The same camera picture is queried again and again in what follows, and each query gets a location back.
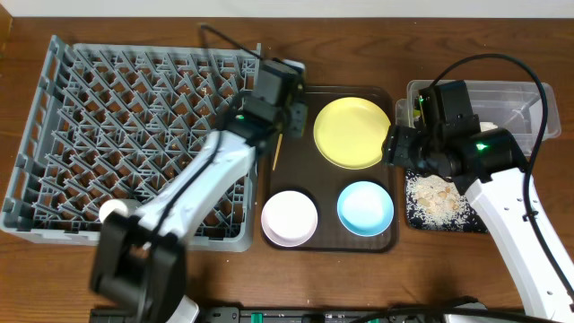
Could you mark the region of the wooden chopstick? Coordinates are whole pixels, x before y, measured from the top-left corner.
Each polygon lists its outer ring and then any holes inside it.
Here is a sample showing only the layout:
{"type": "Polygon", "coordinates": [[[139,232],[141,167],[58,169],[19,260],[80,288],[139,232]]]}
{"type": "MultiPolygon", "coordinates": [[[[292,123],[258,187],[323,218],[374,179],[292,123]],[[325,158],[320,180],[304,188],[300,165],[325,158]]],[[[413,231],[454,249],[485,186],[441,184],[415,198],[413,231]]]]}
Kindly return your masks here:
{"type": "Polygon", "coordinates": [[[279,134],[278,136],[278,140],[277,140],[277,144],[275,146],[275,152],[274,152],[274,160],[273,160],[273,164],[272,164],[272,171],[275,171],[276,169],[276,165],[279,159],[279,154],[281,151],[281,146],[282,146],[282,142],[283,142],[283,134],[279,134]]]}

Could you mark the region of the white napkin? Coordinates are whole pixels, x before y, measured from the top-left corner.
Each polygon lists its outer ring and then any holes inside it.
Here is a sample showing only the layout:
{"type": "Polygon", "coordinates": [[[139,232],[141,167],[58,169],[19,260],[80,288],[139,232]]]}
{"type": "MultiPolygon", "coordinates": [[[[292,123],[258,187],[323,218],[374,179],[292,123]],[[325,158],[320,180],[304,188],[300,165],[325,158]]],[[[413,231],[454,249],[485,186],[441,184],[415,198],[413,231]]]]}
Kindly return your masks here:
{"type": "Polygon", "coordinates": [[[481,122],[480,123],[480,129],[482,132],[490,131],[490,130],[497,129],[497,128],[498,128],[498,126],[492,122],[481,122]]]}

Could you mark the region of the light blue bowl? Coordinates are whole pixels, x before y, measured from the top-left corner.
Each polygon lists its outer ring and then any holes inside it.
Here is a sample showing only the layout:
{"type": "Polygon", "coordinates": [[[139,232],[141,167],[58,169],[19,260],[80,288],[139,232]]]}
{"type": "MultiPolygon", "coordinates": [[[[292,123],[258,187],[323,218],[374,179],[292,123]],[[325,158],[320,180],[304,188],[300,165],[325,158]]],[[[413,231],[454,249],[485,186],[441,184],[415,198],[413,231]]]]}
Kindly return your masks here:
{"type": "Polygon", "coordinates": [[[394,202],[390,194],[372,181],[357,181],[340,193],[336,212],[340,223],[361,237],[382,234],[394,220],[394,202]]]}

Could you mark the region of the pink bowl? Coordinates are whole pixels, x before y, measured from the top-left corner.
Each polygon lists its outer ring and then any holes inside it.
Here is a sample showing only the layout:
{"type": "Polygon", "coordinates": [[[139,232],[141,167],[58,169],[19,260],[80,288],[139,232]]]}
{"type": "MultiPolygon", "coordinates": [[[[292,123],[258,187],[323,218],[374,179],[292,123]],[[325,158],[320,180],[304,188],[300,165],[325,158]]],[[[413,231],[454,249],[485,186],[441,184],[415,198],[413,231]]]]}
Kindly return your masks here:
{"type": "Polygon", "coordinates": [[[275,245],[293,248],[309,240],[318,225],[318,212],[313,201],[295,190],[271,196],[264,204],[261,226],[275,245]]]}

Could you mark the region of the white cup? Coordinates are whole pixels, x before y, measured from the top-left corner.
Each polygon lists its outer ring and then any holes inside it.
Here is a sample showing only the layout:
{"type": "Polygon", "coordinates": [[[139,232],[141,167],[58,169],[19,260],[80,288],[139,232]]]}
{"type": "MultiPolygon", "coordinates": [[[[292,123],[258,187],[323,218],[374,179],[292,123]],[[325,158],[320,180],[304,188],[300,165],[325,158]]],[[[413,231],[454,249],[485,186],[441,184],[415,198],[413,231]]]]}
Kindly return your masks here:
{"type": "Polygon", "coordinates": [[[132,215],[142,204],[135,199],[110,199],[103,203],[99,210],[99,220],[104,223],[111,214],[119,214],[124,217],[132,215]]]}

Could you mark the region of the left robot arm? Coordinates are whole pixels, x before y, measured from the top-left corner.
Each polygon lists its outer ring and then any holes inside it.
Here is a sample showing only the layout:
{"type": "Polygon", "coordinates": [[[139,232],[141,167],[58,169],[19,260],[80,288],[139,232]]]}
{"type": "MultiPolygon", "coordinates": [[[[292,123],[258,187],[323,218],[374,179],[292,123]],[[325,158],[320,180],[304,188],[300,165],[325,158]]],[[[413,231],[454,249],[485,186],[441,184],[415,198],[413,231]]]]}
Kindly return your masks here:
{"type": "Polygon", "coordinates": [[[191,163],[131,214],[104,217],[90,287],[125,310],[127,321],[195,321],[198,306],[186,296],[188,243],[280,135],[302,136],[305,74],[301,62],[261,60],[254,89],[232,98],[191,163]]]}

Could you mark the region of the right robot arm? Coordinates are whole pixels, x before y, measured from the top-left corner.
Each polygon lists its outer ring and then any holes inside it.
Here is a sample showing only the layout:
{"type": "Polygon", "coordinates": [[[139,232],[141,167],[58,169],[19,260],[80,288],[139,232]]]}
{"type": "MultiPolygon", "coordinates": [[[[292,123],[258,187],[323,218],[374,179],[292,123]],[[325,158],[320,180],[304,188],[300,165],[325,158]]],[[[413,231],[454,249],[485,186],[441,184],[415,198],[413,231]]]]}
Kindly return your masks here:
{"type": "Polygon", "coordinates": [[[431,83],[418,94],[418,126],[390,127],[383,162],[451,181],[494,239],[526,314],[571,322],[573,262],[515,137],[481,129],[463,81],[431,83]]]}

